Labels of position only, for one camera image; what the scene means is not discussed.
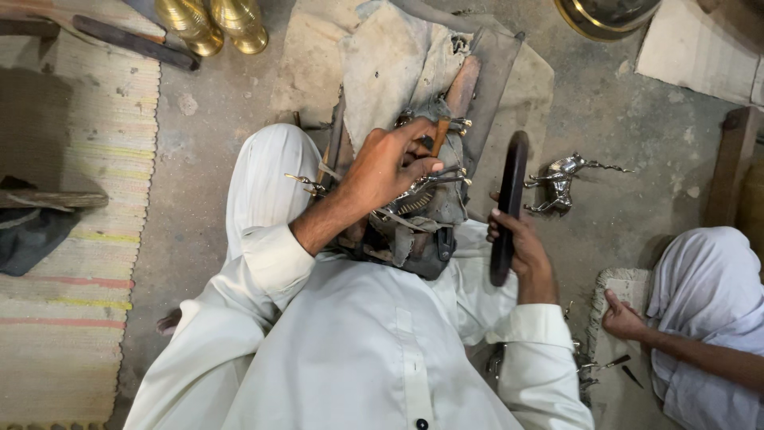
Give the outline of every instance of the brass bowl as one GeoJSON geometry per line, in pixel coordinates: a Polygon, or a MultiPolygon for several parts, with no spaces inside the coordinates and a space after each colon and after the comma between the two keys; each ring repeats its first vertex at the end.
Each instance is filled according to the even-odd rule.
{"type": "Polygon", "coordinates": [[[661,0],[555,0],[555,3],[578,33],[593,41],[613,42],[647,24],[661,0]]]}

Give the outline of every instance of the silver horse figurine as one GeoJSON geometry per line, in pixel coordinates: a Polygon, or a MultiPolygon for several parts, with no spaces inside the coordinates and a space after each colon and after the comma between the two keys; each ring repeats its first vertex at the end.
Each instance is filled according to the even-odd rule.
{"type": "Polygon", "coordinates": [[[615,169],[624,173],[634,172],[633,170],[626,170],[618,166],[603,165],[596,161],[586,161],[577,152],[574,152],[572,157],[563,158],[551,163],[546,168],[545,176],[537,177],[529,175],[530,180],[533,182],[526,182],[525,186],[534,188],[539,185],[546,185],[549,199],[538,207],[525,205],[525,208],[532,212],[545,212],[551,208],[559,212],[560,217],[563,217],[573,206],[573,199],[571,199],[573,175],[582,168],[615,169]]]}

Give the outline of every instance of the white shalwar kameez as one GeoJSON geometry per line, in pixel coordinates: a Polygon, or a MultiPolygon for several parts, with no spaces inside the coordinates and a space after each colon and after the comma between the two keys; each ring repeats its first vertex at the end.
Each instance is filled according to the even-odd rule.
{"type": "Polygon", "coordinates": [[[181,303],[173,339],[143,379],[125,428],[573,429],[579,401],[557,305],[516,306],[490,286],[486,225],[457,229],[435,282],[383,265],[311,257],[287,223],[308,203],[319,153],[292,125],[241,149],[228,192],[228,258],[181,303]],[[494,394],[463,341],[509,345],[494,394]]]}
{"type": "MultiPolygon", "coordinates": [[[[761,264],[732,227],[695,229],[663,253],[649,324],[707,344],[764,356],[761,264]]],[[[692,430],[764,429],[759,394],[652,350],[652,384],[663,412],[692,430]]]]}

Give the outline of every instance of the person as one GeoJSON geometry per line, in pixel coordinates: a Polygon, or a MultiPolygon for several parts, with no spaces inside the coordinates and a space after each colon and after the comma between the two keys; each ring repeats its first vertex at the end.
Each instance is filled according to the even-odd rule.
{"type": "Polygon", "coordinates": [[[252,135],[228,193],[225,264],[181,303],[125,428],[592,429],[551,267],[527,220],[494,211],[490,226],[462,224],[459,250],[431,283],[320,253],[443,168],[416,143],[434,134],[424,118],[375,129],[340,185],[307,209],[309,194],[284,174],[315,180],[310,137],[286,124],[252,135]],[[494,288],[484,282],[485,229],[493,239],[499,225],[514,233],[516,278],[494,288]],[[499,312],[498,302],[511,306],[499,312]],[[509,342],[499,396],[465,355],[477,326],[509,342]]]}
{"type": "Polygon", "coordinates": [[[644,321],[605,291],[602,327],[651,350],[652,385],[685,428],[764,429],[764,286],[732,227],[678,236],[655,267],[644,321]]]}

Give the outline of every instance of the foot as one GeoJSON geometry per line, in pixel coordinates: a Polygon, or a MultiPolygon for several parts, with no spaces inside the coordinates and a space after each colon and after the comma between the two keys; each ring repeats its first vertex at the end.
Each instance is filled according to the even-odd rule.
{"type": "Polygon", "coordinates": [[[167,314],[166,317],[157,321],[157,333],[162,336],[172,336],[175,333],[175,327],[178,327],[180,317],[183,316],[183,312],[180,308],[173,309],[167,314]]]}

